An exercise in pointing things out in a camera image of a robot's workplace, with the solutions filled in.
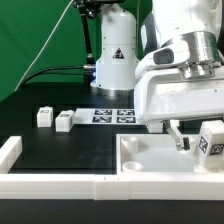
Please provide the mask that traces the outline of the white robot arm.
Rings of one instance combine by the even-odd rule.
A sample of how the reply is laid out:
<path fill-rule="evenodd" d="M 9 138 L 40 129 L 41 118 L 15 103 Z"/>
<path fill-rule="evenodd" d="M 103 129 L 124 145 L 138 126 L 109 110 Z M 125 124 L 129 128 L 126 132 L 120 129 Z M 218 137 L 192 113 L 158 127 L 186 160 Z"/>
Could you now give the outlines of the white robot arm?
<path fill-rule="evenodd" d="M 118 5 L 102 7 L 102 53 L 91 87 L 134 93 L 136 120 L 164 124 L 179 150 L 189 148 L 174 121 L 224 114 L 224 0 L 152 0 L 141 25 L 144 57 L 133 50 L 134 24 Z"/>

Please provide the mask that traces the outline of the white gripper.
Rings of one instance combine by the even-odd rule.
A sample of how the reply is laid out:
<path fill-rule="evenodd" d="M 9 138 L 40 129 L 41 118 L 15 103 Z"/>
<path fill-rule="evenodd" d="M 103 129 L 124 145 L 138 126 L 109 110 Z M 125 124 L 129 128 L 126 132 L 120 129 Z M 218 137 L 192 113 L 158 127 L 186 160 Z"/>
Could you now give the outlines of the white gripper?
<path fill-rule="evenodd" d="M 224 114 L 224 66 L 215 68 L 214 77 L 188 80 L 178 68 L 188 55 L 171 64 L 158 65 L 153 60 L 156 53 L 159 50 L 148 53 L 135 70 L 139 79 L 134 89 L 136 119 L 143 124 L 166 121 L 165 129 L 176 149 L 188 151 L 189 138 L 179 131 L 178 120 Z"/>

